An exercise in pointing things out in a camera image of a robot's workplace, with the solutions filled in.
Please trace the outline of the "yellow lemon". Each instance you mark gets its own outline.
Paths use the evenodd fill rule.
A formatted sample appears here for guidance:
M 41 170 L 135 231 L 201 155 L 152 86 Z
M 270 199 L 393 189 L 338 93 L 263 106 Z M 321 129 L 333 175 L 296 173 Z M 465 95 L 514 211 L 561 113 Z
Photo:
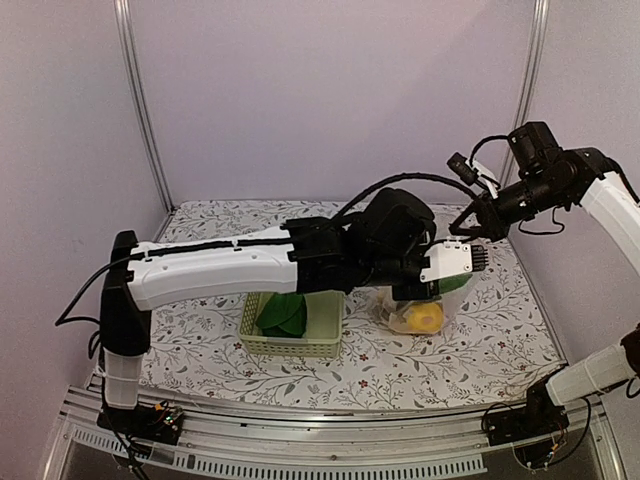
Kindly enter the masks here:
M 436 334 L 444 325 L 444 313 L 438 303 L 413 304 L 405 314 L 408 329 L 414 334 Z

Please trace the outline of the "clear zip top bag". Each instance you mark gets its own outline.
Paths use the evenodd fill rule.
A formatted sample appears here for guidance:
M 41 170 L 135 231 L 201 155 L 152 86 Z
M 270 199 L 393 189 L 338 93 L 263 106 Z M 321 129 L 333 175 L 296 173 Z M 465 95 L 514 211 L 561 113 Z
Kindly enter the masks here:
M 488 264 L 487 249 L 464 236 L 444 233 L 439 218 L 411 250 L 415 276 L 384 286 L 371 299 L 374 318 L 394 333 L 433 336 L 462 306 Z

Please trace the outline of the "green white bok choy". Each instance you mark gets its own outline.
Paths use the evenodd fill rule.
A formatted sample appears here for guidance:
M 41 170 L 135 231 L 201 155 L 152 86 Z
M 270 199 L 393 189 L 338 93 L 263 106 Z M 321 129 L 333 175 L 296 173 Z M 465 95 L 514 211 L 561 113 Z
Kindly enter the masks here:
M 301 338 L 306 332 L 307 304 L 301 294 L 274 293 L 256 319 L 264 336 Z

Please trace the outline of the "bright green cucumber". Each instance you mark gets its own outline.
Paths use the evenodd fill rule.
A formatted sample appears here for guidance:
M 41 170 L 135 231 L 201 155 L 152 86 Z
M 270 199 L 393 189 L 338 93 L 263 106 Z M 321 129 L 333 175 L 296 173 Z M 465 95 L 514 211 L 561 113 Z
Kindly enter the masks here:
M 472 273 L 464 273 L 438 279 L 438 295 L 444 296 L 452 294 L 454 292 L 465 290 L 466 288 L 471 286 L 473 279 L 474 275 Z

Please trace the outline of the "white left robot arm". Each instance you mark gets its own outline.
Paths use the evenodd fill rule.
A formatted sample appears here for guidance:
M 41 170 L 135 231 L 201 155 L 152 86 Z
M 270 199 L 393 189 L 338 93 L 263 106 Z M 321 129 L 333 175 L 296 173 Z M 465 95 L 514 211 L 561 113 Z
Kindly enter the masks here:
M 384 188 L 361 212 L 305 217 L 226 239 L 161 245 L 133 231 L 116 236 L 101 290 L 106 404 L 128 434 L 148 426 L 138 404 L 151 313 L 167 304 L 217 295 L 266 292 L 348 294 L 357 287 L 419 288 L 433 261 L 426 251 L 437 227 L 415 195 Z

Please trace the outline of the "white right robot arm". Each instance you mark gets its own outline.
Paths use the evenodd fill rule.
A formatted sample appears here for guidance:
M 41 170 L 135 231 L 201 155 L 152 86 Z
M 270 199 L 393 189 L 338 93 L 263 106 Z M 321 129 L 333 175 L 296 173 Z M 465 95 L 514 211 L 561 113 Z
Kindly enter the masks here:
M 450 225 L 453 235 L 491 241 L 506 237 L 513 224 L 557 207 L 576 205 L 594 219 L 635 270 L 639 269 L 639 199 L 628 188 L 615 161 L 594 148 L 514 148 L 520 180 L 499 191 L 483 194 Z M 594 393 L 614 389 L 639 375 L 639 330 L 619 343 L 597 351 L 559 370 L 534 387 L 537 396 L 517 415 L 517 427 L 537 436 L 552 424 L 556 407 Z

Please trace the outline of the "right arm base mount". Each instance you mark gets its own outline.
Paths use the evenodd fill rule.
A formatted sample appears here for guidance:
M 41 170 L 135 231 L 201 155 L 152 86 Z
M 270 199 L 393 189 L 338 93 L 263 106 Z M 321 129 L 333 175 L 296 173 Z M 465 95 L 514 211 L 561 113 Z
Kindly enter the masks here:
M 491 446 L 530 440 L 539 436 L 546 439 L 514 449 L 516 460 L 525 468 L 547 468 L 566 444 L 569 420 L 562 406 L 556 406 L 546 390 L 537 383 L 526 393 L 522 407 L 505 403 L 490 406 L 482 416 L 481 429 Z

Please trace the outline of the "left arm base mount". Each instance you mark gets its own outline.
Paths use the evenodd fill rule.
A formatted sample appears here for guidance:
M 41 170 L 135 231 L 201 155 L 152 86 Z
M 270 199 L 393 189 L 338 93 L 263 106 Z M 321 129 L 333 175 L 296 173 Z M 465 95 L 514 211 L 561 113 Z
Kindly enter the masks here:
M 138 404 L 132 410 L 103 405 L 97 425 L 121 436 L 176 446 L 184 422 L 184 410 L 166 401 L 155 406 Z

